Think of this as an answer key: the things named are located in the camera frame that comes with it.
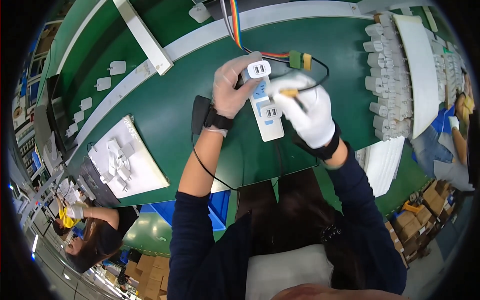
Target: stack of white chargers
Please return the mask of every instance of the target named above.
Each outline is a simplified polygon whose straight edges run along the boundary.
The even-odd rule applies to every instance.
[[[370,76],[365,88],[377,96],[370,103],[375,136],[387,141],[399,136],[408,137],[412,131],[413,98],[408,64],[400,36],[389,14],[380,15],[380,23],[365,28],[370,41],[364,42],[370,52],[367,63]]]

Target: clear plastic glove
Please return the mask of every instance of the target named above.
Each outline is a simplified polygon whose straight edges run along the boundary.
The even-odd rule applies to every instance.
[[[450,121],[450,128],[453,129],[453,128],[456,128],[457,130],[460,129],[460,121],[458,120],[457,117],[453,116],[453,117],[448,117],[448,120]]]
[[[67,203],[67,216],[69,216],[72,219],[83,219],[84,206]]]
[[[317,149],[330,142],[335,133],[328,93],[320,85],[300,92],[297,99],[303,108],[293,98],[280,94],[282,89],[301,89],[314,84],[315,80],[296,72],[272,80],[267,87],[267,93],[273,97],[275,104],[282,109],[285,118],[292,123],[293,128],[305,143],[310,148]]]
[[[238,90],[235,90],[234,87],[239,79],[239,74],[249,64],[259,60],[262,60],[260,52],[252,52],[249,55],[227,61],[215,72],[213,104],[218,115],[233,119],[245,105],[245,102],[262,79],[249,79]]]

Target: black wrist strap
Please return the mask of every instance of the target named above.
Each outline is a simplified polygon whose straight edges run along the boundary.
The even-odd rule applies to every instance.
[[[218,129],[229,130],[233,127],[233,120],[224,116],[217,115],[216,109],[211,106],[205,119],[204,125],[205,127],[215,126]]]
[[[331,159],[333,153],[335,153],[336,149],[338,148],[338,144],[340,143],[340,135],[342,131],[340,130],[339,125],[335,123],[335,133],[333,134],[332,140],[327,146],[322,146],[317,149],[310,148],[307,143],[302,140],[297,133],[294,133],[292,136],[292,142],[297,145],[298,147],[302,148],[303,150],[310,153],[312,156],[318,157],[321,160]]]

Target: green esd mat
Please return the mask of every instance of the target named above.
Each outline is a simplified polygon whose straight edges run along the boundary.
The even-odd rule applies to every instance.
[[[294,49],[310,53],[328,65],[330,78],[324,88],[331,97],[333,118],[342,129],[341,137],[354,149],[360,149],[378,141],[373,134],[374,114],[369,111],[369,103],[376,102],[376,97],[364,86],[370,67],[368,54],[362,47],[362,43],[369,40],[364,28],[372,23],[354,18],[301,19],[248,30],[242,33],[242,38],[252,50],[279,53]],[[244,54],[226,37],[176,61],[164,76],[149,78],[117,104],[89,134],[69,165],[70,173],[78,174],[77,166],[86,154],[88,142],[96,142],[123,116],[132,114],[137,131],[171,186],[120,199],[120,206],[174,199],[192,151],[193,100],[196,95],[211,97],[215,70]],[[272,62],[272,77],[290,71],[278,64]],[[314,64],[312,69],[306,73],[316,80],[325,75],[320,65]],[[263,142],[252,107],[246,103],[224,140],[216,175],[238,187],[316,165],[314,157],[292,144],[290,123],[285,119],[282,123],[285,137]]]

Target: yellow shirt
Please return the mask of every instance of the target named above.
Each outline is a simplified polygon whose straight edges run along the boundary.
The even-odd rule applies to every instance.
[[[69,216],[67,216],[66,207],[59,211],[59,215],[60,215],[60,220],[63,221],[63,226],[65,228],[72,228],[73,226],[75,226],[75,224],[77,224],[80,221],[80,219],[72,219]]]

